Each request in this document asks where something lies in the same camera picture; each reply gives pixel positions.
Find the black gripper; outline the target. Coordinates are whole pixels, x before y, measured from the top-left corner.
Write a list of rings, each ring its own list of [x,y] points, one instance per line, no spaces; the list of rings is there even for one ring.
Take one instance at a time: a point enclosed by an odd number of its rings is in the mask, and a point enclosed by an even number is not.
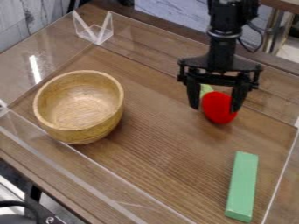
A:
[[[199,109],[202,84],[234,87],[231,94],[232,113],[242,108],[250,89],[258,89],[259,76],[263,72],[260,64],[235,56],[230,66],[208,64],[208,57],[199,56],[179,59],[178,81],[187,86],[190,106]]]

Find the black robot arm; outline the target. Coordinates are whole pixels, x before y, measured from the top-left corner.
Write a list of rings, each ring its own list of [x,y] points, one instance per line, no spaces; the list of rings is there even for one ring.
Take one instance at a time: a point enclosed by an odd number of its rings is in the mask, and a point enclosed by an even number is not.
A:
[[[200,106],[202,84],[232,88],[230,112],[238,112],[248,92],[259,88],[260,64],[242,59],[236,42],[242,42],[243,26],[256,32],[251,21],[258,17],[259,0],[208,0],[210,50],[206,55],[180,58],[178,81],[187,87],[190,106]]]

